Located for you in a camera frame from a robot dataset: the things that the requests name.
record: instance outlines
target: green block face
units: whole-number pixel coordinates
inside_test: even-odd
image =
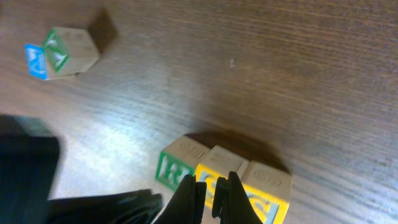
[[[172,190],[176,190],[187,174],[193,175],[194,167],[165,152],[160,153],[156,179]]]
[[[55,73],[58,73],[70,57],[68,49],[65,47],[61,37],[54,29],[51,30],[50,34],[45,39],[43,48],[45,50],[45,56],[49,60]]]

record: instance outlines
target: blue block face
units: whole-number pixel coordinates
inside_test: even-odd
[[[25,54],[29,73],[39,79],[47,79],[47,69],[45,67],[45,54],[42,47],[31,44],[25,45]]]

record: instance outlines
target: wooden block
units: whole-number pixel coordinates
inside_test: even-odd
[[[292,176],[251,161],[241,181],[261,222],[282,223],[289,208]]]
[[[54,27],[43,43],[45,56],[58,77],[87,71],[100,53],[87,30]]]
[[[201,158],[209,153],[210,149],[204,145],[182,136],[162,150],[156,171],[156,179],[176,190],[183,177],[193,175]]]
[[[29,73],[42,80],[52,80],[58,78],[74,77],[75,74],[56,74],[50,62],[45,58],[44,49],[39,46],[27,44],[25,53]]]
[[[229,152],[227,149],[215,146],[200,161],[195,171],[197,181],[207,183],[205,205],[209,208],[213,207],[218,177],[228,178],[230,171],[235,171],[239,177],[242,177],[248,164],[247,159]]]

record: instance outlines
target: toy block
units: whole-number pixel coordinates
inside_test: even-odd
[[[64,75],[87,71],[100,53],[87,30],[54,27],[43,43],[45,56],[54,72]]]
[[[281,170],[251,161],[241,181],[261,222],[282,223],[289,208],[292,176]]]
[[[215,146],[197,166],[195,175],[200,182],[206,182],[205,205],[213,207],[213,199],[219,177],[228,178],[230,171],[235,171],[239,178],[243,176],[249,161],[239,155],[229,152],[220,146]]]
[[[193,175],[201,158],[210,149],[182,136],[162,150],[156,171],[156,179],[172,190],[176,190],[187,174]]]
[[[25,53],[29,73],[36,78],[42,80],[52,80],[58,78],[74,77],[75,74],[58,75],[46,60],[44,49],[39,46],[27,44],[25,46]]]

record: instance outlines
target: table surface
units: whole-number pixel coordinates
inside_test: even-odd
[[[0,112],[38,116],[63,138],[51,197],[151,188],[167,202],[159,152],[193,133],[289,170],[284,223],[398,222],[397,1],[6,0],[0,10]],[[53,26],[87,28],[98,63],[77,78],[28,76],[24,45]]]

